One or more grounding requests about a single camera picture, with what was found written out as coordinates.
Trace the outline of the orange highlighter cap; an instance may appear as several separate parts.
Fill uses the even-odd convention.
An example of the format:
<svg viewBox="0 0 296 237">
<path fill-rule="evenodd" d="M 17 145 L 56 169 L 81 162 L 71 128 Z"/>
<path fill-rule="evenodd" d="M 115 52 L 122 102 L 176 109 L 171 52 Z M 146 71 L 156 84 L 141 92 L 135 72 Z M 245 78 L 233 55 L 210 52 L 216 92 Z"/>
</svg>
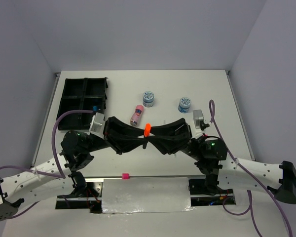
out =
<svg viewBox="0 0 296 237">
<path fill-rule="evenodd" d="M 145 125 L 145 129 L 144 129 L 144 136 L 149 137 L 150 136 L 150 131 L 151 131 L 151 124 L 147 123 Z"/>
</svg>

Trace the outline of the pink highlighter cap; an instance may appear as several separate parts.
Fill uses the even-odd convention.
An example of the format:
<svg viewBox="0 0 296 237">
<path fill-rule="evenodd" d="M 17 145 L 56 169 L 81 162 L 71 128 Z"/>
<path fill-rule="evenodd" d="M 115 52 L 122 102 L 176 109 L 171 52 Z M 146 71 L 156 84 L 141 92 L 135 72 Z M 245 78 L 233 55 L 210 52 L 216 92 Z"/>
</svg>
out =
<svg viewBox="0 0 296 237">
<path fill-rule="evenodd" d="M 122 179 L 129 179 L 129 173 L 123 173 Z"/>
</svg>

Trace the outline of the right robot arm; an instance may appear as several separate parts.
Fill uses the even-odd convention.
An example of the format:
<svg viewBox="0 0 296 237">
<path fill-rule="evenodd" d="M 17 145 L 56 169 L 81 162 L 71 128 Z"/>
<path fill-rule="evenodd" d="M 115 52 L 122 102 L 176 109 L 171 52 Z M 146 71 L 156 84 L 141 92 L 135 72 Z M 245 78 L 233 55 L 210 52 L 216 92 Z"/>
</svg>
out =
<svg viewBox="0 0 296 237">
<path fill-rule="evenodd" d="M 193 137 L 183 118 L 146 127 L 144 138 L 164 155 L 181 151 L 193 158 L 205 175 L 205 189 L 210 193 L 229 189 L 269 191 L 277 201 L 296 204 L 296 169 L 292 162 L 270 164 L 236 158 L 220 137 L 205 134 Z"/>
</svg>

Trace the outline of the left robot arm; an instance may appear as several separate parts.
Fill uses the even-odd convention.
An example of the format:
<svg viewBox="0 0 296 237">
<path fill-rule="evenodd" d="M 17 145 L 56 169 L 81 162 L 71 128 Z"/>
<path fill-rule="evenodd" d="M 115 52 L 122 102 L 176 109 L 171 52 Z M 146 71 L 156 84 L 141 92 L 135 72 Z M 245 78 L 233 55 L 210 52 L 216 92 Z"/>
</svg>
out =
<svg viewBox="0 0 296 237">
<path fill-rule="evenodd" d="M 146 146 L 151 125 L 144 129 L 126 125 L 116 119 L 94 123 L 89 133 L 68 131 L 61 142 L 60 153 L 31 169 L 19 168 L 14 176 L 0 177 L 0 222 L 20 216 L 19 210 L 29 210 L 49 196 L 93 197 L 101 193 L 88 184 L 80 172 L 93 159 L 92 152 L 108 147 L 121 155 L 138 146 Z"/>
</svg>

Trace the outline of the orange highlighter marker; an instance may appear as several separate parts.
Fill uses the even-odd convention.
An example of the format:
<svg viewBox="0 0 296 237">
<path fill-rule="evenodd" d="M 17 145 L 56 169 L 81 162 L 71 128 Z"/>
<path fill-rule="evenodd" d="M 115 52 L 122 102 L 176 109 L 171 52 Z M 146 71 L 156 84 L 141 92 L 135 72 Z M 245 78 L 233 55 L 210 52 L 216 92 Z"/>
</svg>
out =
<svg viewBox="0 0 296 237">
<path fill-rule="evenodd" d="M 147 137 L 144 137 L 143 149 L 147 148 L 147 144 L 148 144 L 148 139 Z"/>
</svg>

